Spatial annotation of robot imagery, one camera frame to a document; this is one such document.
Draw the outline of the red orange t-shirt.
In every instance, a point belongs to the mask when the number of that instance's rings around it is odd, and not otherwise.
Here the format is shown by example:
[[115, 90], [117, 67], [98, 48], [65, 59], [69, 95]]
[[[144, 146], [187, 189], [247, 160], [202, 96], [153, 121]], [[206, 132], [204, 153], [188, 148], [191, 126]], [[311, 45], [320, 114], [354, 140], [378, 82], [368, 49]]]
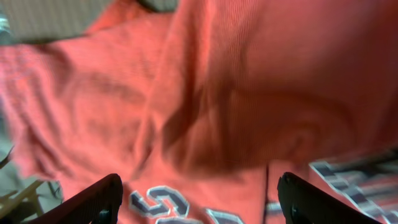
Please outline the red orange t-shirt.
[[2, 47], [1, 99], [21, 174], [116, 173], [119, 223], [283, 223], [284, 172], [397, 222], [396, 1], [117, 1]]

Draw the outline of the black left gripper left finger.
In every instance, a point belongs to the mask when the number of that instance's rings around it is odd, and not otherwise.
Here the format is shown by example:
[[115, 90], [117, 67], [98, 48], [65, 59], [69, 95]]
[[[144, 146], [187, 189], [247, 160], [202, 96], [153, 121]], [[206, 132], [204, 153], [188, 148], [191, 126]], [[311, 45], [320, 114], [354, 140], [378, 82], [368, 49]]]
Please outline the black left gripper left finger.
[[121, 178], [110, 174], [29, 224], [117, 224], [122, 200]]

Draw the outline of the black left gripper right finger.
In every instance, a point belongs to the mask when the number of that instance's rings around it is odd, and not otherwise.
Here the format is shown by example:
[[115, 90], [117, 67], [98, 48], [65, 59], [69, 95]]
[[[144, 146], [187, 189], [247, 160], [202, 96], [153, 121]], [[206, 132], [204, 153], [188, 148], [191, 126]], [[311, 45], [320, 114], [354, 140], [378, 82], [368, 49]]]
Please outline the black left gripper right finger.
[[277, 190], [286, 224], [381, 224], [291, 172], [279, 178]]

